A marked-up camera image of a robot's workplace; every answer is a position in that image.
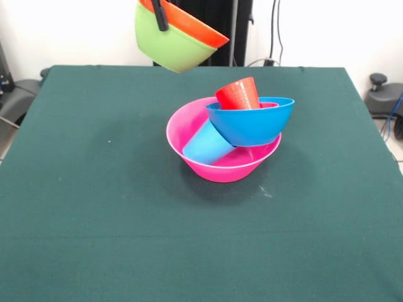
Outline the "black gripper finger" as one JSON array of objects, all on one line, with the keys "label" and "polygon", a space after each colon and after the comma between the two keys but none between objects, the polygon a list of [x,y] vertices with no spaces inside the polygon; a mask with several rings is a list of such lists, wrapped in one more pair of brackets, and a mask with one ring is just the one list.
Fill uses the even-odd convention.
[{"label": "black gripper finger", "polygon": [[160,0],[152,0],[152,7],[156,16],[157,25],[160,31],[168,31],[169,25],[166,13]]}]

